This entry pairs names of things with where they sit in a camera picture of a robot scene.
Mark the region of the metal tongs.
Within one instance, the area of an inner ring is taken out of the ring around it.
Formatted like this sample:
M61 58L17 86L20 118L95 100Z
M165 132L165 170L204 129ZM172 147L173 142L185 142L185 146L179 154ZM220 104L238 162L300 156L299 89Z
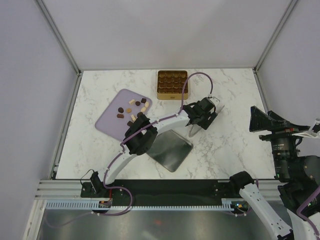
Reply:
M199 133L202 130L207 130L209 126L213 123L213 121L217 118L222 109L225 107L221 104L221 100L214 96L209 97L208 100L213 105L213 108L208 112L204 113L200 117L200 120L192 125L188 133L189 138L194 137L197 133Z

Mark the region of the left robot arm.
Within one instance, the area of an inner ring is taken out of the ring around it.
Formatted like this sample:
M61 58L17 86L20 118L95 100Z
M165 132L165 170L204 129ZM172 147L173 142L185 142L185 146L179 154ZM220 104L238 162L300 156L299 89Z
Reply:
M89 182L81 182L82 198L106 198L110 190L117 189L111 186L118 174L127 164L137 156L146 154L153 146L158 135L175 128L197 125L207 130L218 116L217 106L212 97L187 105L182 105L178 112L150 119L145 114L140 114L124 134L120 143L122 151L103 169L91 170Z

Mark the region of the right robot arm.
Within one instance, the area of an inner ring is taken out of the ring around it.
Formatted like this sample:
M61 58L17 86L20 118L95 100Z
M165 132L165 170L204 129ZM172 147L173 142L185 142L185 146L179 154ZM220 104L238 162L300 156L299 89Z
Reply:
M320 137L320 120L313 125L297 125L273 111L264 113L250 108L249 131L269 131L260 135L270 142L280 199L289 214L291 226L285 223L264 199L254 179L246 171L232 175L228 191L242 197L259 217L274 240L318 240L320 238L320 158L299 156L297 146L303 138Z

